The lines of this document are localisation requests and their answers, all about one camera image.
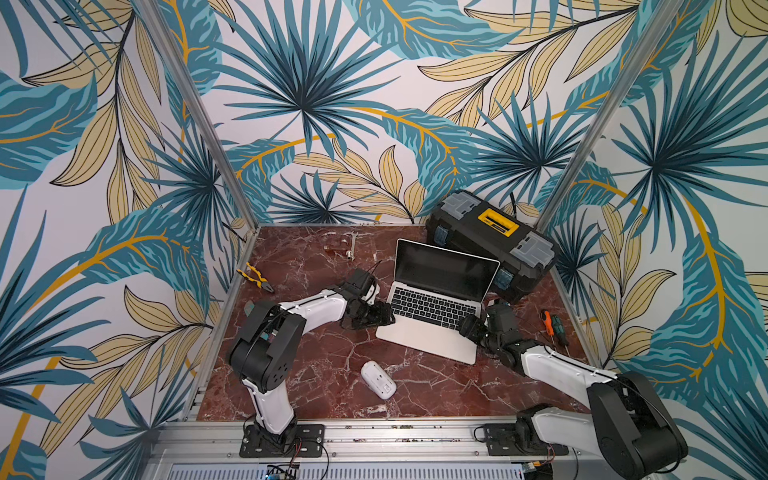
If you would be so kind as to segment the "silver laptop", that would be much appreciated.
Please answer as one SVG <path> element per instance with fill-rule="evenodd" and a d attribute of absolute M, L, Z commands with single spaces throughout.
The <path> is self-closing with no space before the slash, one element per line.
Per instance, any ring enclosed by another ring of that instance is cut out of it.
<path fill-rule="evenodd" d="M 499 267 L 496 259 L 400 238 L 388 295 L 394 322 L 376 337 L 473 365 L 477 346 L 459 332 L 460 323 L 480 316 Z"/>

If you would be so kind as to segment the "white wireless mouse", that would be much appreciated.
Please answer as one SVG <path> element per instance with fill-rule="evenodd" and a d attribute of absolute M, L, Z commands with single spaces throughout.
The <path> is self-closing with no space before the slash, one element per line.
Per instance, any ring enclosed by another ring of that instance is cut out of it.
<path fill-rule="evenodd" d="M 388 400 L 395 394 L 397 389 L 395 382 L 377 362 L 366 362 L 360 374 L 365 384 L 380 399 Z"/>

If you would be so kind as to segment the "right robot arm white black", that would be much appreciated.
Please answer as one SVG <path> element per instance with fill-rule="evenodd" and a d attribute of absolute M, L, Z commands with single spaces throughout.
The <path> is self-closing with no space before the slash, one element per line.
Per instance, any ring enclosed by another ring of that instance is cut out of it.
<path fill-rule="evenodd" d="M 459 318 L 459 333 L 516 373 L 552 386 L 586 407 L 578 413 L 537 405 L 511 423 L 483 425 L 490 455 L 546 455 L 565 447 L 601 455 L 623 479 L 670 473 L 689 447 L 650 381 L 579 362 L 518 329 L 512 308 L 494 304 Z"/>

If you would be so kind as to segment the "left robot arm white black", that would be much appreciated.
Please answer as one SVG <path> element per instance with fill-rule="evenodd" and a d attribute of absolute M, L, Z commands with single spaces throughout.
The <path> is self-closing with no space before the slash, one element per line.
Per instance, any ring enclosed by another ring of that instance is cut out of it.
<path fill-rule="evenodd" d="M 296 415 L 289 402 L 286 378 L 304 334 L 330 323 L 349 322 L 353 330 L 389 326 L 392 306 L 379 299 L 375 276 L 356 269 L 343 282 L 309 297 L 253 305 L 234 340 L 228 363 L 251 394 L 255 423 L 273 442 L 289 443 Z"/>

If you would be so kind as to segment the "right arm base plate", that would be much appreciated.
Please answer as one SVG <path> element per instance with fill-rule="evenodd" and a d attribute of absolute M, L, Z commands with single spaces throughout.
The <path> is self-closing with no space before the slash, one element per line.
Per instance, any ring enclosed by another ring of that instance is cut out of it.
<path fill-rule="evenodd" d="M 569 448 L 539 439 L 525 422 L 487 423 L 481 426 L 480 440 L 492 457 L 559 457 L 567 456 Z"/>

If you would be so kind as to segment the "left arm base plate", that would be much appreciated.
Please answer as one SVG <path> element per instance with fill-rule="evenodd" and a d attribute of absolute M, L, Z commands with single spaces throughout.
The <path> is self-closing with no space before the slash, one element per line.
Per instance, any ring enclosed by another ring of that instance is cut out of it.
<path fill-rule="evenodd" d="M 282 434 L 249 424 L 241 442 L 240 458 L 320 458 L 325 440 L 322 424 L 290 425 Z"/>

